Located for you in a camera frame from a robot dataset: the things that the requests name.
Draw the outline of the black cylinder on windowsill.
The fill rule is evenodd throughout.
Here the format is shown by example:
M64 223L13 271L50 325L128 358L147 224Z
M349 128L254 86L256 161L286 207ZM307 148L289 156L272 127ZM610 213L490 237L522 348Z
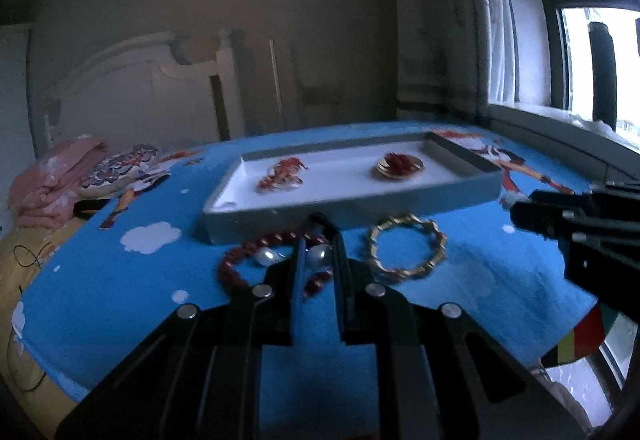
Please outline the black cylinder on windowsill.
M613 38L604 22L590 22L592 62L592 118L612 131L617 125L617 72Z

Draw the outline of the blue cartoon bed sheet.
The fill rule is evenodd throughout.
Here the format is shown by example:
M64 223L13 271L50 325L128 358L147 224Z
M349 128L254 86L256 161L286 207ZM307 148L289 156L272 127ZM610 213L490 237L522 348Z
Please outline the blue cartoon bed sheet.
M43 371L80 400L183 303L226 302L201 212L239 155L286 145L424 132L421 122L378 122L214 144L194 166L138 198L114 227L85 224L24 295L25 345ZM515 359L534 365L594 307L567 282L552 241L514 229L495 201L443 213L446 260L399 285L411 302L454 302ZM378 426L375 354L338 338L331 288L305 301L292 348L269 347L262 363L260 430L266 439L352 439Z

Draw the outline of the gold scalloped bangle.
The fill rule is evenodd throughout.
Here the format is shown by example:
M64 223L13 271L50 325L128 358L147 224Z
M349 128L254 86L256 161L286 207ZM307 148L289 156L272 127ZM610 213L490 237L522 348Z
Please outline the gold scalloped bangle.
M376 278L392 284L427 278L446 259L447 241L433 219L389 217L368 230L368 264Z

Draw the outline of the folded pink blanket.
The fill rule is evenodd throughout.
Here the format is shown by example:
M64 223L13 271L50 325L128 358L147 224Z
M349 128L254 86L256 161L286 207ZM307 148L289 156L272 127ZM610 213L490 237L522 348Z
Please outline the folded pink blanket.
M9 188L8 208L19 229L59 229L73 216L82 177L108 155L104 140L90 134L55 144L18 174Z

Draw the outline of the patterned round pillow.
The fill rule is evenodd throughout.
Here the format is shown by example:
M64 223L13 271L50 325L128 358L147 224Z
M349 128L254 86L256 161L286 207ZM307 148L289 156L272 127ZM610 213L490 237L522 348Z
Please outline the patterned round pillow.
M134 145L126 152L107 156L82 177L76 193L82 199L111 198L131 183L168 177L169 171L158 158L158 149L150 144Z

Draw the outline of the yellow bed sheet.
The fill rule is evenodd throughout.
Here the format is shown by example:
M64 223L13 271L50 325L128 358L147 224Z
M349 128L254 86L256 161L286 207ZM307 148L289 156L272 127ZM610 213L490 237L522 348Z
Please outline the yellow bed sheet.
M84 223L73 218L59 229L26 227L1 238L1 394L25 428L15 438L52 439L75 403L50 379L25 345L24 295Z

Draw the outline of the white wooden headboard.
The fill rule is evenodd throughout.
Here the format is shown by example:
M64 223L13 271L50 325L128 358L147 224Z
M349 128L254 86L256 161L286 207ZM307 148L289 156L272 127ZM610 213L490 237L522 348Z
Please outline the white wooden headboard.
M46 147L91 133L116 149L179 148L246 137L232 31L216 56L181 64L171 31L135 36L89 57L42 90Z

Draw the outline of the grey patterned curtain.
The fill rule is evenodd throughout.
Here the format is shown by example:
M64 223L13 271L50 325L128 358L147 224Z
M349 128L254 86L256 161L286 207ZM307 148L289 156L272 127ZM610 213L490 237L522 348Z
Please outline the grey patterned curtain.
M511 0L396 0L396 10L398 118L478 121L514 99Z

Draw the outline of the grey shallow tray white inside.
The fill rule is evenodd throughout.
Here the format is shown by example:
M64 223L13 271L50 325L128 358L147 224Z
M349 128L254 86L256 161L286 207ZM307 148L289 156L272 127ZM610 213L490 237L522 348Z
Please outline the grey shallow tray white inside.
M387 153L413 155L424 171L389 180L375 170ZM262 194L258 182L282 159L304 164L303 183ZM393 215L434 215L487 203L501 191L501 169L434 132L358 137L242 154L232 161L206 200L202 221L215 245L297 229L320 212L341 230Z

